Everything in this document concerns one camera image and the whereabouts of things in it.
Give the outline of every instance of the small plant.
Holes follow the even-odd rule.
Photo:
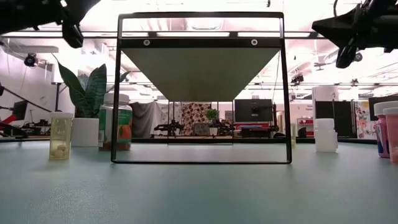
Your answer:
[[[106,93],[106,65],[103,64],[92,71],[84,89],[78,77],[71,70],[61,65],[58,59],[57,62],[62,80],[69,87],[70,99],[76,107],[75,117],[97,118]],[[123,73],[120,76],[120,81],[125,80],[129,73]]]
[[[211,127],[214,128],[214,123],[218,118],[218,110],[216,109],[208,109],[205,111],[205,116],[208,120],[211,121]]]

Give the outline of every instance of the white lid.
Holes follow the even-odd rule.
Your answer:
[[[113,102],[114,94],[113,93],[105,93],[104,102]],[[130,97],[126,94],[119,94],[119,102],[129,103]]]
[[[335,120],[333,118],[318,118],[314,122],[315,129],[334,129]]]
[[[73,113],[68,112],[51,112],[50,116],[52,118],[73,118]]]
[[[383,110],[384,115],[398,115],[398,107],[395,108],[386,108]]]
[[[387,108],[398,107],[398,101],[388,101],[388,102],[381,102],[375,103],[374,108],[374,115],[384,115],[383,110]]]

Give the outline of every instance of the gray tabletop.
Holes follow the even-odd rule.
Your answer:
[[[67,161],[48,161],[48,146],[0,143],[0,223],[398,220],[398,166],[378,158],[373,145],[340,144],[337,154],[322,154],[299,144],[289,166],[112,164],[107,152],[79,148]],[[283,154],[277,147],[272,153]]]

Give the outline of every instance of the potted plant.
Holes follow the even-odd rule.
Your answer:
[[[210,125],[210,135],[211,136],[216,136],[217,132],[218,132],[218,128],[215,127],[215,123],[217,121],[218,118],[218,110],[216,109],[208,109],[205,111],[205,116],[208,120],[211,121],[211,125]]]
[[[94,69],[88,77],[85,89],[81,80],[68,68],[58,67],[63,82],[69,87],[70,99],[75,105],[76,113],[72,122],[71,145],[78,147],[98,146],[98,112],[104,103],[106,93],[106,65]],[[123,73],[121,82],[130,72]]]

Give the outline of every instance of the pink container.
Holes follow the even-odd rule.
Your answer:
[[[374,115],[379,119],[376,123],[377,149],[381,158],[390,158],[389,142],[387,134],[387,121],[384,109],[398,107],[398,101],[388,101],[376,103],[374,105]]]
[[[398,107],[383,110],[387,120],[390,160],[398,164]]]

